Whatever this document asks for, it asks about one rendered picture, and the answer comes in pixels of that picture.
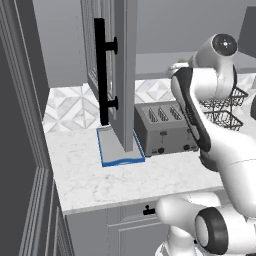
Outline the grey cabinet door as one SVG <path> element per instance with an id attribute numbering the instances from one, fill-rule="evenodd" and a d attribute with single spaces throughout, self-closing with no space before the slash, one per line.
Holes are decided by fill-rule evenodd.
<path id="1" fill-rule="evenodd" d="M 256 6 L 246 8 L 238 45 L 241 53 L 256 58 Z"/>
<path id="2" fill-rule="evenodd" d="M 107 42 L 117 38 L 118 53 L 106 52 L 108 99 L 119 108 L 108 110 L 109 124 L 124 150 L 133 149 L 138 0 L 81 0 L 87 83 L 98 101 L 94 19 L 105 20 Z"/>

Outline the blue rimmed grey tray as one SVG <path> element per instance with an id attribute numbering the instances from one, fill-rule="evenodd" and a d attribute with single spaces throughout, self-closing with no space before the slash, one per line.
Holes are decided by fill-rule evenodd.
<path id="1" fill-rule="evenodd" d="M 145 155 L 136 133 L 133 133 L 133 150 L 126 152 L 111 126 L 96 129 L 103 167 L 135 164 L 145 161 Z"/>

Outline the grey lower cupboard door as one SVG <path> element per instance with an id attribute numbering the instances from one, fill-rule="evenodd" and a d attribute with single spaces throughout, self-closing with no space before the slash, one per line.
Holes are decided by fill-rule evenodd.
<path id="1" fill-rule="evenodd" d="M 110 256 L 154 256 L 166 240 L 168 226 L 157 219 L 110 225 Z"/>

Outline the dark grey tall cabinet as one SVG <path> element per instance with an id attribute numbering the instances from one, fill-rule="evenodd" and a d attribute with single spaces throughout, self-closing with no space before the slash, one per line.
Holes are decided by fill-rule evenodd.
<path id="1" fill-rule="evenodd" d="M 42 126 L 48 95 L 33 0 L 0 0 L 0 256 L 75 256 Z"/>

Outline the grey drawer front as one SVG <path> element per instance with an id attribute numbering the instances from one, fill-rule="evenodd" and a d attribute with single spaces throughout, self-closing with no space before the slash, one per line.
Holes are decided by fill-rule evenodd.
<path id="1" fill-rule="evenodd" d="M 135 227 L 158 223 L 159 220 L 156 213 L 152 215 L 143 215 L 143 210 L 146 205 L 149 205 L 150 208 L 155 208 L 156 201 L 140 202 L 107 209 L 106 218 L 108 226 Z"/>

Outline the grey wall cabinet body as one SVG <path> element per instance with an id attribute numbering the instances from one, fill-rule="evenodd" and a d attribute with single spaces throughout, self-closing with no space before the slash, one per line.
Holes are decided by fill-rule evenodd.
<path id="1" fill-rule="evenodd" d="M 211 36 L 238 42 L 246 8 L 256 0 L 138 0 L 136 77 L 158 79 L 179 59 L 190 58 Z M 240 73 L 256 73 L 256 58 L 240 51 Z"/>

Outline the grey four slot toaster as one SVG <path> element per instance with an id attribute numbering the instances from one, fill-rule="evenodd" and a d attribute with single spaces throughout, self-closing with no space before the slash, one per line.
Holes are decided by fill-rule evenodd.
<path id="1" fill-rule="evenodd" d="M 135 104 L 134 130 L 146 157 L 198 150 L 176 101 Z"/>

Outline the white green mug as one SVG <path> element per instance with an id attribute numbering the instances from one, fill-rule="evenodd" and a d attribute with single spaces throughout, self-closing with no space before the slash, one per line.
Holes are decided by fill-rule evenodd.
<path id="1" fill-rule="evenodd" d="M 191 65 L 190 59 L 179 59 L 176 63 L 170 65 L 166 71 L 166 74 L 169 78 L 172 78 L 172 76 L 183 67 L 189 67 Z"/>

